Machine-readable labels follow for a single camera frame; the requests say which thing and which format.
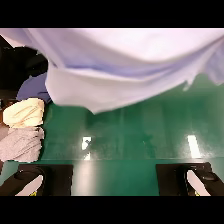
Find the dark blue garment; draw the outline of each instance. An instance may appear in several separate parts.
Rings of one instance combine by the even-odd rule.
[[[27,79],[20,87],[16,99],[21,101],[28,98],[39,98],[45,103],[49,103],[51,98],[45,86],[46,77],[47,73],[44,73],[37,77]]]

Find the lavender garment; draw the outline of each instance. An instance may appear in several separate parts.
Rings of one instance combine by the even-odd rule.
[[[39,98],[45,103],[49,103],[51,98],[45,86],[46,77],[47,73],[44,73],[37,77],[27,79],[20,87],[16,99],[21,101],[28,98]]]

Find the white fabric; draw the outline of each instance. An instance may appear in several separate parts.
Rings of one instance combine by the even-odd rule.
[[[224,35],[224,28],[18,29],[0,32],[49,59],[46,87],[53,102],[93,113],[191,84],[208,69]],[[216,64],[210,64],[214,70]],[[217,77],[224,81],[223,74],[213,74]]]

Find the green surface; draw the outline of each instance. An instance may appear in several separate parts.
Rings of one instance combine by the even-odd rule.
[[[156,163],[208,161],[224,180],[224,86],[199,76],[183,88],[97,115],[49,105],[38,163],[73,164],[72,195],[158,195]],[[194,158],[189,135],[201,159]],[[91,137],[85,150],[83,137]],[[0,184],[17,166],[4,164]]]

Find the green table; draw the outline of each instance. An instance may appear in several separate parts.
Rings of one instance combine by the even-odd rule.
[[[224,86],[201,75],[183,88],[97,115],[49,105],[38,163],[73,164],[72,195],[158,195],[156,163],[208,161],[224,180]]]

